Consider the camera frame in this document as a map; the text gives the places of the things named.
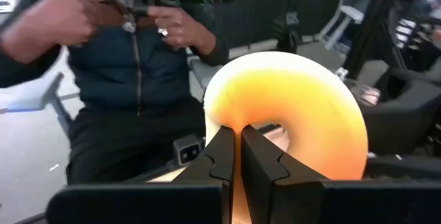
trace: sleeve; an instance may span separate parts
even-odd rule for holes
[[[20,0],[14,11],[0,25],[3,32],[15,19],[38,0]],[[39,78],[56,61],[61,46],[53,47],[34,62],[24,65],[15,61],[0,48],[0,88]]]
[[[224,36],[216,29],[214,7],[209,4],[199,4],[184,8],[197,22],[204,25],[216,37],[216,46],[210,55],[202,56],[199,51],[191,47],[195,55],[198,55],[208,65],[225,65],[228,62],[229,49]]]

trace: glowing orange object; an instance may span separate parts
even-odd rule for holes
[[[343,82],[304,57],[282,52],[248,54],[228,63],[205,93],[207,141],[221,125],[236,135],[233,216],[250,223],[240,177],[240,133],[248,124],[284,126],[287,153],[329,179],[361,179],[367,133],[361,111]]]

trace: person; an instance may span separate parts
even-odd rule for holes
[[[420,17],[427,17],[440,8],[441,0],[419,0],[412,6],[411,13]]]
[[[204,136],[185,48],[208,65],[227,61],[212,6],[149,7],[132,34],[104,1],[21,0],[0,27],[2,88],[40,77],[69,49],[85,107],[68,135],[68,184],[125,181],[170,159],[174,140]]]

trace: zipper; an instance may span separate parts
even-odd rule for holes
[[[138,104],[138,111],[137,115],[141,115],[141,60],[139,59],[139,49],[138,49],[138,39],[136,38],[136,33],[132,33],[132,39],[133,39],[133,52],[135,55],[135,61],[136,61],[136,102]]]

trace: wrist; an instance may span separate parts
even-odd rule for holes
[[[20,18],[1,34],[1,46],[4,52],[20,63],[31,63],[55,44],[43,28],[32,27],[32,22]]]
[[[205,26],[198,23],[197,37],[194,46],[202,55],[210,55],[216,47],[216,36]]]

